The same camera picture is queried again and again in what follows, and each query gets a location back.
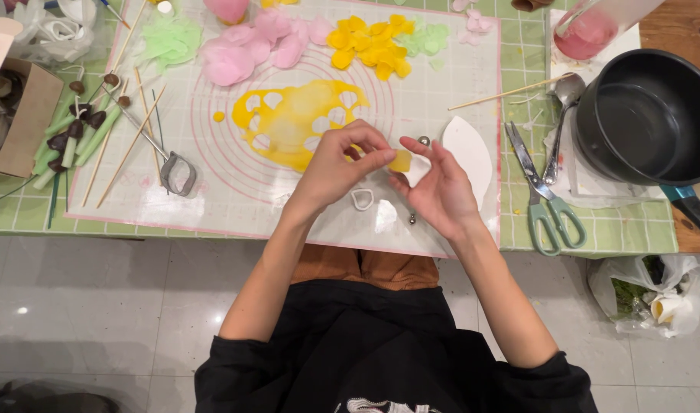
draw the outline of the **black t-shirt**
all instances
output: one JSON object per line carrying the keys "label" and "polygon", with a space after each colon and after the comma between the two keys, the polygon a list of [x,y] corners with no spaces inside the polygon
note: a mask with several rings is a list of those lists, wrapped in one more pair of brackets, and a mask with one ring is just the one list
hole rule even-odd
{"label": "black t-shirt", "polygon": [[271,340],[215,337],[194,386],[197,413],[597,411],[564,352],[533,369],[495,361],[441,287],[354,281],[290,286]]}

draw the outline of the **green scissor handle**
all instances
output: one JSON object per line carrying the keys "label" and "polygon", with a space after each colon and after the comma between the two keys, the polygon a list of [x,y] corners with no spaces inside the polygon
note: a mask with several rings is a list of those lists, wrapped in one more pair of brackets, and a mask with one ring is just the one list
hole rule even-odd
{"label": "green scissor handle", "polygon": [[[563,199],[557,196],[549,201],[549,210],[551,210],[551,216],[554,218],[554,224],[556,224],[556,229],[559,231],[559,234],[561,234],[561,239],[564,241],[564,244],[570,249],[581,248],[587,242],[587,230],[584,228],[584,225],[582,224],[582,221],[580,221],[579,217],[577,217],[575,212],[572,211],[572,208],[570,208]],[[561,214],[565,214],[570,220],[572,220],[572,223],[575,224],[577,232],[579,232],[579,240],[576,244],[572,241],[572,238],[569,237],[569,232],[566,229],[564,220],[561,219]]]}
{"label": "green scissor handle", "polygon": [[[541,221],[541,224],[544,226],[544,230],[551,240],[552,248],[550,250],[545,250],[543,247],[541,247],[541,243],[543,241],[538,235],[538,226],[536,225],[537,221]],[[556,237],[556,232],[554,232],[554,227],[551,225],[551,221],[549,221],[549,215],[547,214],[546,209],[540,203],[534,203],[533,205],[528,206],[528,232],[531,236],[533,248],[539,253],[547,257],[556,257],[559,255],[561,252],[559,239]]]}

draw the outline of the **hand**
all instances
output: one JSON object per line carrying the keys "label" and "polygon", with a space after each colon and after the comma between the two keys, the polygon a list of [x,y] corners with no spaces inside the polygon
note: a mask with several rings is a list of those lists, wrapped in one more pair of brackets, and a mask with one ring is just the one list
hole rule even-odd
{"label": "hand", "polygon": [[[361,157],[352,144],[358,145],[365,156]],[[348,162],[345,155],[353,162]],[[345,196],[360,179],[389,164],[395,156],[383,134],[364,120],[324,132],[284,212],[300,220],[316,217],[327,205]]]}
{"label": "hand", "polygon": [[411,152],[426,156],[431,170],[416,187],[409,187],[406,177],[394,174],[390,177],[393,188],[409,201],[411,206],[435,230],[450,242],[461,242],[470,231],[481,223],[474,199],[473,187],[454,155],[436,140],[431,148],[404,136],[400,144]]}

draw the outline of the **cardboard box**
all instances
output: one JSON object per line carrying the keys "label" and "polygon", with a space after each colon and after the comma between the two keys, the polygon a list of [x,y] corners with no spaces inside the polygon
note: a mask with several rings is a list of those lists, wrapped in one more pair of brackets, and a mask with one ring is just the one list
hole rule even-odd
{"label": "cardboard box", "polygon": [[31,175],[33,156],[52,120],[64,82],[36,63],[6,57],[14,36],[22,29],[21,23],[0,18],[0,70],[13,70],[24,78],[21,102],[6,142],[0,149],[0,174],[27,178]]}

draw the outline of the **green tablecloth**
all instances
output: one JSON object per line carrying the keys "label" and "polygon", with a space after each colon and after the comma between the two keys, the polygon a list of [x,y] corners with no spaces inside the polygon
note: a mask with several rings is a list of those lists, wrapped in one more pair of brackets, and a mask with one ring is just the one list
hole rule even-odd
{"label": "green tablecloth", "polygon": [[[394,4],[394,0],[378,0],[378,2]],[[110,3],[116,8],[119,5],[119,2]],[[556,0],[552,7],[565,9],[574,3],[575,0]],[[450,11],[445,0],[406,0],[404,6]],[[501,19],[502,89],[517,89],[543,80],[545,77],[544,10],[533,13],[518,12],[512,8],[509,0],[480,0],[474,8],[480,10],[485,16],[496,16]],[[107,25],[111,27],[115,27],[118,23],[110,15],[104,17]],[[450,41],[456,41],[455,34],[452,34]],[[97,75],[103,73],[105,64],[106,60],[86,64],[90,73],[85,79],[88,90],[93,90],[99,84],[100,79]],[[60,74],[68,83],[74,79],[76,70]],[[511,101],[519,101],[521,98],[525,99],[539,92],[540,90],[534,90],[531,93],[502,99],[501,120],[513,120],[517,124],[524,124],[530,120],[531,114],[535,115],[540,109],[544,110],[531,132],[521,130],[525,141],[528,142],[527,138],[531,138],[535,143],[530,149],[533,150],[533,162],[541,171],[545,162],[543,139],[555,123],[552,102],[550,99],[543,101],[534,99],[527,104],[510,105]],[[501,137],[500,249],[532,250],[525,215],[528,206],[528,185],[517,158],[510,151],[505,133]],[[0,196],[11,192],[23,182],[22,179],[0,176]],[[51,228],[48,229],[51,185],[49,183],[41,191],[28,185],[1,200],[0,234],[225,238],[221,234],[63,218],[68,188],[64,179],[60,183],[55,214],[51,221]],[[671,208],[667,202],[637,203],[617,209],[574,208],[574,210],[584,222],[589,239],[583,248],[565,250],[565,254],[609,257],[678,251]]]}

